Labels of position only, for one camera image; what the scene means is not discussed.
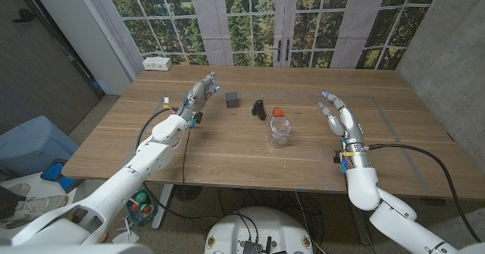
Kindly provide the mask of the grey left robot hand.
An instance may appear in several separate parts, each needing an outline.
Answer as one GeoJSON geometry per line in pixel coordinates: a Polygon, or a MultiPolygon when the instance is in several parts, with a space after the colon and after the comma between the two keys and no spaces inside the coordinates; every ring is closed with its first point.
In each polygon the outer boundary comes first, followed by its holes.
{"type": "Polygon", "coordinates": [[[193,86],[184,99],[183,106],[177,110],[177,115],[186,121],[191,121],[198,112],[202,111],[206,102],[220,89],[215,85],[214,75],[215,72],[208,74],[193,86]]]}

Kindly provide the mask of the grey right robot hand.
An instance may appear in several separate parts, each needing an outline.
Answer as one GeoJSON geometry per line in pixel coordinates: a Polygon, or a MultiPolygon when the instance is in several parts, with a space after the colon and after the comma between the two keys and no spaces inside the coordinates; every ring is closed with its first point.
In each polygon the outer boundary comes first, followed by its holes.
{"type": "Polygon", "coordinates": [[[322,113],[327,117],[329,128],[332,132],[337,136],[343,137],[349,143],[362,143],[364,137],[361,125],[344,101],[329,92],[322,92],[322,96],[339,112],[339,117],[337,118],[325,104],[322,102],[318,104],[322,113]]]}

